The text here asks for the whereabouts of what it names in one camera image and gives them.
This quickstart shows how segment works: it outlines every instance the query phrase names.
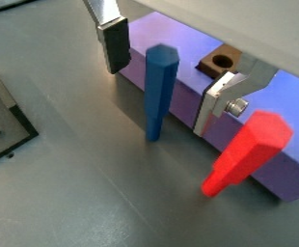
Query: hole in wooden block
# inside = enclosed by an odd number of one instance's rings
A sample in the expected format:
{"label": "hole in wooden block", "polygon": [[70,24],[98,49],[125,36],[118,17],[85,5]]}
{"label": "hole in wooden block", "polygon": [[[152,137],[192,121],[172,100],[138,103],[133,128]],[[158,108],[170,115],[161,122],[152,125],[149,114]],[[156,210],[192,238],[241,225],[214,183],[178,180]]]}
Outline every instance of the hole in wooden block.
{"label": "hole in wooden block", "polygon": [[196,69],[210,78],[216,78],[224,70],[234,73],[240,56],[241,52],[224,43],[202,57]]}

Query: screw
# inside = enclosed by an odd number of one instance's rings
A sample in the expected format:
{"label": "screw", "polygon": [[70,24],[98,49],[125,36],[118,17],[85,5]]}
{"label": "screw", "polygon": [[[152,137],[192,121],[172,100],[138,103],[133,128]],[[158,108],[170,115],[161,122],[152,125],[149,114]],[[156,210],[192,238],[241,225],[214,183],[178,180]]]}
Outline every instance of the screw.
{"label": "screw", "polygon": [[246,101],[242,98],[230,100],[226,103],[225,112],[230,113],[234,117],[238,117],[246,108]]}
{"label": "screw", "polygon": [[13,158],[14,157],[14,153],[10,152],[8,155],[6,155],[6,158]]}

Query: gray tabletop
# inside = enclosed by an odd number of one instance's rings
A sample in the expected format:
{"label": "gray tabletop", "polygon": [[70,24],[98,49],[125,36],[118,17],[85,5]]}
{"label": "gray tabletop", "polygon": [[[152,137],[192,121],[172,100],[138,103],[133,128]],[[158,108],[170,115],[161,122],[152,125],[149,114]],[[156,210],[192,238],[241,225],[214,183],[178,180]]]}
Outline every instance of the gray tabletop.
{"label": "gray tabletop", "polygon": [[0,247],[299,246],[299,201],[252,179],[205,198],[218,153],[174,117],[145,142],[142,92],[108,74],[81,0],[0,13],[0,78],[40,132],[0,159]]}

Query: brown wooden block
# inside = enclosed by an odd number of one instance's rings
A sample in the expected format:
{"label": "brown wooden block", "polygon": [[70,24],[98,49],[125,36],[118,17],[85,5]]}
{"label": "brown wooden block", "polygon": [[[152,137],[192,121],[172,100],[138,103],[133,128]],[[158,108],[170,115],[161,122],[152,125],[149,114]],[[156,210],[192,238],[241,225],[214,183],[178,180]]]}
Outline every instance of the brown wooden block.
{"label": "brown wooden block", "polygon": [[241,52],[224,43],[202,57],[196,69],[210,78],[216,78],[224,70],[236,72],[240,56]]}

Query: metal screw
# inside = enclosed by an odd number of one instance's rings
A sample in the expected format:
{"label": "metal screw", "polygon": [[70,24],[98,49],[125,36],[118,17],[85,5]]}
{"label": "metal screw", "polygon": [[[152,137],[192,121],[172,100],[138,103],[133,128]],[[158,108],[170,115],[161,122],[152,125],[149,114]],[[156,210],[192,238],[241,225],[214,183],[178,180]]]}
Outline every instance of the metal screw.
{"label": "metal screw", "polygon": [[230,113],[234,117],[238,117],[245,110],[248,102],[242,98],[230,100],[226,103],[225,112]]}

